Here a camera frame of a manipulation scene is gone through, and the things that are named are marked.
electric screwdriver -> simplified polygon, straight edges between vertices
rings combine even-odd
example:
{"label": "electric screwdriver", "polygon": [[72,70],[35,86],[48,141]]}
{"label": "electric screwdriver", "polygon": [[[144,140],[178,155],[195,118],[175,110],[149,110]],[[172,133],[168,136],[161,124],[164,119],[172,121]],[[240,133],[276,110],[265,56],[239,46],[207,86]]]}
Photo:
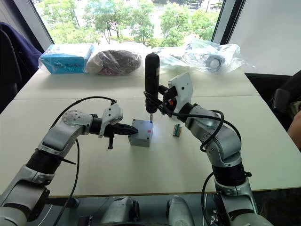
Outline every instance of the electric screwdriver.
{"label": "electric screwdriver", "polygon": [[[155,98],[158,98],[159,74],[160,58],[157,54],[150,53],[145,58],[145,91]],[[152,114],[157,111],[157,107],[145,99],[145,108],[150,113],[150,121],[152,121]]]}

white table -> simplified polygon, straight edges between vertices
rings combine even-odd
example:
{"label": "white table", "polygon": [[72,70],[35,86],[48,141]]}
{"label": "white table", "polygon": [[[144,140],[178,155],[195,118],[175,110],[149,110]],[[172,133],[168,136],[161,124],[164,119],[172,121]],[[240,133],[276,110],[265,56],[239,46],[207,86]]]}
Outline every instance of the white table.
{"label": "white table", "polygon": [[[160,84],[184,71],[162,73]],[[236,69],[228,74],[190,71],[194,97],[258,96],[246,75]],[[56,99],[106,96],[111,98],[144,98],[144,69],[129,76],[100,76],[91,74],[50,74],[38,70],[15,99]]]}
{"label": "white table", "polygon": [[[0,115],[0,193],[25,164],[57,115],[74,99],[16,99]],[[146,120],[144,98],[121,98],[124,111],[121,123]],[[245,170],[252,172],[253,190],[301,186],[301,154],[285,130],[259,96],[195,97],[207,109],[219,109],[242,136]],[[99,117],[110,104],[88,100],[74,107]],[[130,146],[126,136],[116,135],[114,149],[108,139],[97,135],[80,136],[80,172],[75,196],[109,194],[157,194],[200,192],[212,171],[200,142],[184,127],[173,137],[176,123],[159,112],[154,115],[154,137],[150,148]],[[76,161],[76,147],[66,159]],[[51,196],[70,193],[76,166],[62,162],[48,187]],[[215,191],[210,180],[208,192]]]}

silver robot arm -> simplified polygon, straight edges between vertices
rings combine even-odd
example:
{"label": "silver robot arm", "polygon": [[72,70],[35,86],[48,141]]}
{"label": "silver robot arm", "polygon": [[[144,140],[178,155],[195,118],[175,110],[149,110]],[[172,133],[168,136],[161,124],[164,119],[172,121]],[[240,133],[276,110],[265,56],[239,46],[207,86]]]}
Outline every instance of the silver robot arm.
{"label": "silver robot arm", "polygon": [[[180,74],[168,82],[168,88],[159,86],[163,102],[154,99],[148,93],[146,97],[163,114],[174,120],[180,120],[202,143],[217,129],[219,121],[207,118],[189,117],[189,115],[219,116],[198,104],[191,104],[192,82],[188,73]],[[259,225],[271,226],[265,218],[258,215],[250,183],[241,161],[241,142],[238,135],[226,126],[222,126],[215,137],[204,146],[212,165],[216,194],[214,201],[217,211],[213,216],[216,223],[225,226]]]}
{"label": "silver robot arm", "polygon": [[109,149],[112,149],[114,134],[138,132],[132,126],[119,124],[120,120],[122,110],[116,103],[103,112],[102,118],[76,110],[66,112],[0,196],[0,225],[24,226],[39,216],[50,193],[46,186],[54,178],[61,161],[72,163],[64,157],[79,135],[91,133],[109,137]]}

plastic bag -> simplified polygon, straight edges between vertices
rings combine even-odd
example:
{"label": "plastic bag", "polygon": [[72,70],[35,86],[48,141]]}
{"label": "plastic bag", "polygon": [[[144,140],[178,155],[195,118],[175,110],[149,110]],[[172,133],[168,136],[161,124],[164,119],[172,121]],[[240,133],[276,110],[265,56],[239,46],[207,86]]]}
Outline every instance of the plastic bag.
{"label": "plastic bag", "polygon": [[92,44],[53,44],[39,58],[39,68],[52,74],[83,73]]}
{"label": "plastic bag", "polygon": [[210,41],[192,39],[182,47],[156,48],[160,66],[192,67],[202,72],[228,73],[242,65],[249,65],[240,55],[236,44],[219,45]]}
{"label": "plastic bag", "polygon": [[150,49],[141,43],[100,46],[88,60],[85,72],[100,75],[143,74]]}

white wall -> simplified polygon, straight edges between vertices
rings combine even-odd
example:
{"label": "white wall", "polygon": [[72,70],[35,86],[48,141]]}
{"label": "white wall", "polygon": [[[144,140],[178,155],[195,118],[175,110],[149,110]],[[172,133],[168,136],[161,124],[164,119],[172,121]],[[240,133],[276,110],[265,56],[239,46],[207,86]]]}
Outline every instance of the white wall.
{"label": "white wall", "polygon": [[246,0],[229,43],[256,66],[246,73],[294,75],[301,70],[301,0]]}

